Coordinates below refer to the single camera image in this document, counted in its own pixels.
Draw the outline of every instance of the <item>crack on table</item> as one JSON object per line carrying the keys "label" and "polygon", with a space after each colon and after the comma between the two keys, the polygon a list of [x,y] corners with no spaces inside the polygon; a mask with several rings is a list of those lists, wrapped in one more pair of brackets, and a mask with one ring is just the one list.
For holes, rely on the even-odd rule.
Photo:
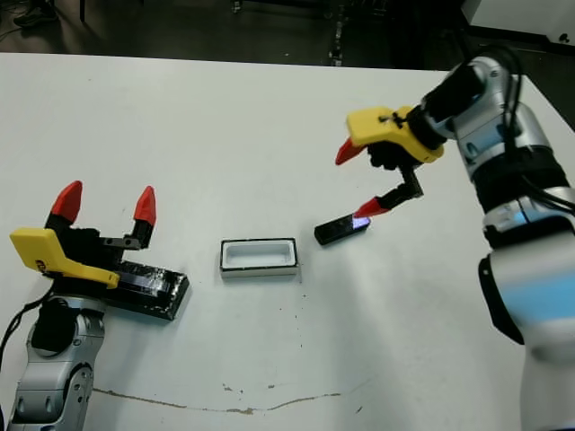
{"label": "crack on table", "polygon": [[117,393],[114,391],[105,391],[103,389],[98,389],[98,388],[93,388],[93,391],[99,392],[99,393],[105,393],[106,395],[110,395],[112,397],[123,398],[125,400],[149,402],[150,404],[158,404],[160,406],[174,407],[176,409],[187,409],[188,408],[188,406],[182,406],[181,404],[173,404],[171,402],[164,402],[164,401],[159,401],[159,400],[150,400],[149,398],[135,397],[133,395],[125,395],[123,393]]}
{"label": "crack on table", "polygon": [[263,411],[272,411],[272,410],[277,410],[277,409],[281,409],[282,407],[286,407],[289,406],[291,404],[296,404],[298,402],[304,402],[304,401],[313,401],[313,400],[319,400],[320,398],[327,398],[327,397],[340,397],[341,394],[339,392],[335,392],[335,393],[325,393],[324,395],[317,395],[315,397],[306,397],[306,398],[298,398],[292,401],[288,401],[288,402],[282,402],[281,404],[278,404],[277,406],[274,407],[270,407],[269,409],[262,409]]}
{"label": "crack on table", "polygon": [[[356,387],[355,389],[353,389],[349,393],[353,393],[354,391],[359,389],[359,387]],[[254,408],[254,407],[248,407],[246,409],[209,409],[207,407],[190,407],[190,406],[184,406],[182,404],[174,404],[171,402],[165,402],[165,401],[160,401],[160,400],[151,400],[149,398],[136,397],[133,395],[126,395],[126,394],[118,393],[115,391],[105,391],[104,389],[98,389],[98,388],[93,388],[93,391],[103,393],[105,395],[110,395],[111,397],[122,398],[124,400],[147,402],[147,403],[156,404],[159,406],[173,407],[175,409],[187,409],[187,410],[194,410],[194,411],[209,411],[209,412],[213,412],[213,413],[236,413],[236,414],[246,415],[246,416],[252,416],[253,413],[257,412],[257,411],[260,411],[260,412],[273,411],[273,410],[283,409],[284,407],[291,406],[292,404],[297,404],[300,402],[319,400],[321,398],[340,397],[342,395],[345,395],[345,394],[341,394],[340,392],[334,392],[334,393],[325,393],[323,395],[316,395],[314,397],[296,398],[295,400],[282,402],[281,404],[278,404],[277,406],[269,407],[267,409],[258,409],[258,408]]]}

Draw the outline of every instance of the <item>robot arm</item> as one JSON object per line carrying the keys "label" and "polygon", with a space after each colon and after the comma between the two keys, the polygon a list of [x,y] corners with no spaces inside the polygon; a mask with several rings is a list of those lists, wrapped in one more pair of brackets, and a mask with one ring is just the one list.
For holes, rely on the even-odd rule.
{"label": "robot arm", "polygon": [[526,346],[522,428],[564,431],[575,429],[575,190],[518,100],[518,69],[508,50],[487,48],[413,109],[351,113],[336,163],[367,148],[375,167],[400,170],[404,184],[355,213],[374,216],[421,196],[414,170],[455,139],[485,213],[492,252],[479,278],[492,322]]}

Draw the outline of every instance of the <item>small white tray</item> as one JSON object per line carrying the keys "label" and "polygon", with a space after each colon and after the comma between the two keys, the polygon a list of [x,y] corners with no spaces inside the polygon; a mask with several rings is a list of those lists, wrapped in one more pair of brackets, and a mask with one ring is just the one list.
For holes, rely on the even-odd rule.
{"label": "small white tray", "polygon": [[297,273],[296,240],[224,240],[219,263],[223,278],[293,275]]}

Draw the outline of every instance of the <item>white cabinet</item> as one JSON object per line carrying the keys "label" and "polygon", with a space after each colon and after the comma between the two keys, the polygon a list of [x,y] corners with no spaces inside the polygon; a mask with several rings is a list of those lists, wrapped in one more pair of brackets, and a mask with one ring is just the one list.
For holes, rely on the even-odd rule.
{"label": "white cabinet", "polygon": [[543,34],[554,43],[567,33],[575,44],[573,0],[466,0],[462,11],[471,25]]}

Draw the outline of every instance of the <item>white container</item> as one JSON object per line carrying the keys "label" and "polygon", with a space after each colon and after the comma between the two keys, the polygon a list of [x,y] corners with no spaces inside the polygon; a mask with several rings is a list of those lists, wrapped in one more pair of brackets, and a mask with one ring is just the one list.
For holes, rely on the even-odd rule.
{"label": "white container", "polygon": [[222,278],[294,275],[297,273],[296,240],[224,240],[220,272]]}

